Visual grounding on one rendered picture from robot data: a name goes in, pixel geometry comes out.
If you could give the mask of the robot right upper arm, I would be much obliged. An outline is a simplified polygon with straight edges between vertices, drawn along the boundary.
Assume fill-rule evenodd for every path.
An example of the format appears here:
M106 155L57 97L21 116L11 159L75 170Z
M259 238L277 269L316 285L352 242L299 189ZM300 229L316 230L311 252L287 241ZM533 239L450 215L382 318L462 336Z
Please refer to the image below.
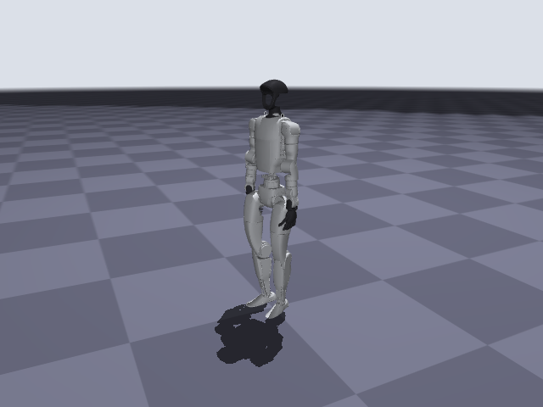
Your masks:
M253 118L249 121L249 145L250 150L245 154L245 160L256 164L255 161L255 121L257 118Z

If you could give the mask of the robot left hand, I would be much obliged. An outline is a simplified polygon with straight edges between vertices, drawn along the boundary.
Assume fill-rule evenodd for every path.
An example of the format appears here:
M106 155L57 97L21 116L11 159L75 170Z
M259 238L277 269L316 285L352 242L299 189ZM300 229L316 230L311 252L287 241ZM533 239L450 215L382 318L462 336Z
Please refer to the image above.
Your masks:
M278 226L282 226L286 222L284 225L283 231L288 230L292 228L292 226L295 225L296 218L297 218L297 214L295 210L298 209L298 206L292 208L292 201L288 199L286 203L286 209L288 210L288 212L286 213L284 220L278 225Z

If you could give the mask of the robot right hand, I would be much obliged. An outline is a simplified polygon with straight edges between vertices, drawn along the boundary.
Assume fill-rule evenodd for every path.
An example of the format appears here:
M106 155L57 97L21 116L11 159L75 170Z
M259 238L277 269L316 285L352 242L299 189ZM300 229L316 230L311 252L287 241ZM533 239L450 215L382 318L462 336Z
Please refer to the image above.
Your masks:
M255 191L255 189L254 189L254 191ZM252 187L251 187L250 185L246 186L246 194L249 194L249 193L251 193L251 192L253 192L253 191L252 191ZM262 209L263 209L263 208L259 208L259 210L262 210ZM263 212L263 211L261 211L261 212Z

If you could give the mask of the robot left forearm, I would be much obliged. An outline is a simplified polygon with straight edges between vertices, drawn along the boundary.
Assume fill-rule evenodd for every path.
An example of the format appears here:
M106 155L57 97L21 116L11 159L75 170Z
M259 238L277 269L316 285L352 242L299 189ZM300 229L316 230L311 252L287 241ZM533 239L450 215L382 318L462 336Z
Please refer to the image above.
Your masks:
M286 181L286 198L287 200L290 199L292 201L292 208L297 207L299 205L298 200L298 186L297 186L297 180L299 177L297 164L295 161L292 161L289 166L290 173L285 176ZM286 203L287 203L286 200Z

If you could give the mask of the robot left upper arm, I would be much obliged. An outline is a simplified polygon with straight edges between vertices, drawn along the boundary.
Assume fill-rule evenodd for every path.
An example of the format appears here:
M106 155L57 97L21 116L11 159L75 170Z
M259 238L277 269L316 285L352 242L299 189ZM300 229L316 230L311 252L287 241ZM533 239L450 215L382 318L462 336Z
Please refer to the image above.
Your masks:
M288 120L281 121L281 125L281 133L285 140L286 159L281 163L280 168L283 173L291 174L290 163L295 161L297 164L300 128L297 123Z

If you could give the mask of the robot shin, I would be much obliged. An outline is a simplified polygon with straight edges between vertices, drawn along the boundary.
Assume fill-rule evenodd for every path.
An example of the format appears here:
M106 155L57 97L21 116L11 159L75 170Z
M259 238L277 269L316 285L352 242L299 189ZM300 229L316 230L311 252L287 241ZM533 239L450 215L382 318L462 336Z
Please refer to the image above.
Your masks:
M276 297L278 299L277 304L280 303L281 300L281 306L285 304L285 298L286 298L286 289L289 282L290 274L291 274L291 259L292 254L286 253L286 259L284 263L281 265L280 261L275 260L274 266L273 266L273 281L274 286L277 289L276 290Z
M257 275L257 278L259 280L260 288L262 295L264 297L270 297L270 275L272 271L272 259L267 258L261 258L258 255L255 254L255 251L252 249L252 256L255 266L255 273ZM263 291L264 293L263 293ZM269 294L269 295L268 295Z

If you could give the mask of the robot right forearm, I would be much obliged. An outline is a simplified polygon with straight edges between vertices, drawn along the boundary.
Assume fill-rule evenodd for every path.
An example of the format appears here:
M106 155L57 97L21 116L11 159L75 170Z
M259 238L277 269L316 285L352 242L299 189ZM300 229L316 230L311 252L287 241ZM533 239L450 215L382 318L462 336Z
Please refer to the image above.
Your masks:
M246 186L250 185L252 187L252 191L254 191L257 165L252 164L246 160L245 160L245 164L246 164L246 176L245 176L246 184L244 186L244 189L246 191Z

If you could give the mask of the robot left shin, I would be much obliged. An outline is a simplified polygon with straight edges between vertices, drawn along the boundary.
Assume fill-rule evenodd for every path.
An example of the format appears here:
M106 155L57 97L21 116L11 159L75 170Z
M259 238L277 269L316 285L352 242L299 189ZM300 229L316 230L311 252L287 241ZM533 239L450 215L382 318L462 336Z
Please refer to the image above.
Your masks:
M291 274L291 259L292 254L286 253L286 259L284 263L281 265L280 261L275 260L274 266L273 266L273 281L274 286L277 289L276 290L276 297L278 299L277 304L280 303L281 300L281 306L285 304L285 298L286 298L286 289L289 282L290 274Z

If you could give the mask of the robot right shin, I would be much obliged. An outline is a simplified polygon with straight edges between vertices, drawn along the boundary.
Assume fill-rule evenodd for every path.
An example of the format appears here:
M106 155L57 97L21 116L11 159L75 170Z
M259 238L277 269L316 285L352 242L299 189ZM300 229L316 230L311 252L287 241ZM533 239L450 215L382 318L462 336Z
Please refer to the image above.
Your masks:
M252 256L255 266L255 273L257 275L257 278L259 280L260 288L262 295L264 297L270 297L270 275L272 271L272 259L267 258L261 258L258 255L255 254L255 251L252 249ZM263 293L263 291L264 293ZM268 295L269 294L269 295Z

